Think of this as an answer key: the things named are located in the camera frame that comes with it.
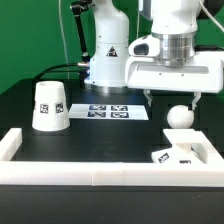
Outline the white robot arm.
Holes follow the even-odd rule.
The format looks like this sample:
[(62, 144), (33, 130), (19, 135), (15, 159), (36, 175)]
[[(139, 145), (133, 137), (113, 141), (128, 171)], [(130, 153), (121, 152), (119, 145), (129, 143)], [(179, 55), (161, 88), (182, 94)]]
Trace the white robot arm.
[(92, 0), (96, 51), (85, 84), (97, 90), (124, 87), (218, 93), (223, 88), (224, 53), (194, 50), (200, 0), (138, 0), (139, 12), (153, 22), (151, 33), (128, 41), (129, 20), (112, 0)]

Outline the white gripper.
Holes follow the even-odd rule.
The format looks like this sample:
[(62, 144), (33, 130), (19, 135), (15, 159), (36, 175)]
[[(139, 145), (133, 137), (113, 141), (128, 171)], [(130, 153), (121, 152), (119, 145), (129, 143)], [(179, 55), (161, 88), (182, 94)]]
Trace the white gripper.
[(219, 93), (223, 89), (223, 68), (224, 51), (197, 52), (185, 65), (177, 67), (158, 65), (152, 58), (130, 57), (125, 82), (129, 88), (145, 89), (143, 94), (149, 107), (153, 101), (150, 90), (195, 92), (188, 106), (194, 111), (201, 93)]

